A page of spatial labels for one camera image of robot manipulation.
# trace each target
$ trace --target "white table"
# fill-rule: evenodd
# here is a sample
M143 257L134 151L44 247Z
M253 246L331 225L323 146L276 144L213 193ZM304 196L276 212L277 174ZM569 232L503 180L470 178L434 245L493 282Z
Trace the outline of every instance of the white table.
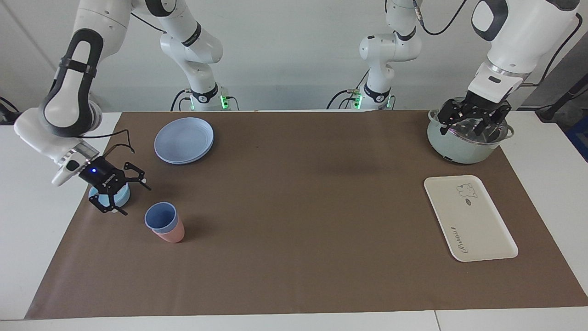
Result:
M104 114L95 134L111 133L119 117ZM588 164L555 124L543 124L530 112L511 113L508 120L516 134L502 144L505 154L588 293ZM588 330L588 307L19 321L86 183L75 178L53 187L56 166L12 127L0 127L0 142L0 330ZM107 142L91 143L103 151Z

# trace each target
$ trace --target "brown mat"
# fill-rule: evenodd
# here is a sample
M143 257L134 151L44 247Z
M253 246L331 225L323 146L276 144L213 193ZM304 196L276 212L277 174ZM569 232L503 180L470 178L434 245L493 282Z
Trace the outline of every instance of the brown mat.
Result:
M200 161L159 160L168 122L198 116L215 145ZM379 312L588 306L547 228L498 149L478 165L442 160L425 112L126 113L153 191L132 187L128 217L83 200L26 318ZM122 142L115 137L114 142ZM519 256L460 263L423 188L474 174ZM143 224L170 201L181 244Z

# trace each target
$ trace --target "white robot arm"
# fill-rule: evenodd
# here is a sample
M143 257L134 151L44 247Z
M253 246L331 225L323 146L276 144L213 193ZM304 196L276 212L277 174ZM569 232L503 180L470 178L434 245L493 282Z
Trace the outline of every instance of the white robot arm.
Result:
M539 59L561 39L580 0L481 0L472 15L476 33L491 43L464 101L448 100L438 114L445 126L480 118L476 134L500 124L511 110L506 98L525 81Z
M102 119L99 107L88 100L98 64L121 48L132 11L159 18L167 30L162 39L173 48L168 53L169 49L164 47L164 51L178 64L182 63L192 95L210 96L206 101L198 99L208 109L222 108L220 97L216 98L218 88L215 88L212 72L205 64L220 60L221 44L194 20L184 0L81 0L71 41L59 62L49 94L38 108L31 108L18 118L15 131L32 148L60 166L52 181L54 185L60 186L78 175L100 194L107 194L109 207L102 206L97 198L90 199L103 213L120 211L126 214L113 200L126 183L139 182L149 188L141 169L125 163L124 170L138 174L125 177L123 170L99 156L99 152L83 140Z
M422 47L416 35L415 7L412 0L389 0L386 22L391 34L366 37L359 46L361 57L369 64L367 82L361 87L359 108L381 109L386 106L392 89L394 69L390 62L416 59Z

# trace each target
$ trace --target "white cutting board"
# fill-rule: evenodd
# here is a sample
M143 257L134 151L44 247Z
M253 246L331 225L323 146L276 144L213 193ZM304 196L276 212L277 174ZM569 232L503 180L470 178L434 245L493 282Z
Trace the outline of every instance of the white cutting board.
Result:
M470 175L431 177L425 180L425 190L456 260L511 259L519 254L479 178Z

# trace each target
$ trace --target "green light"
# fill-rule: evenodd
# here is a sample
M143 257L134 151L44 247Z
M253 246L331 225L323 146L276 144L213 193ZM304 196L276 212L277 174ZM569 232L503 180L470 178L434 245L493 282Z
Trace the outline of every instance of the green light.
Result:
M229 108L229 101L226 99L226 97L224 95L221 95L220 103L222 104L223 109Z
M360 109L362 107L362 100L363 96L360 94L357 98L355 98L355 102L353 103L353 107L355 109Z

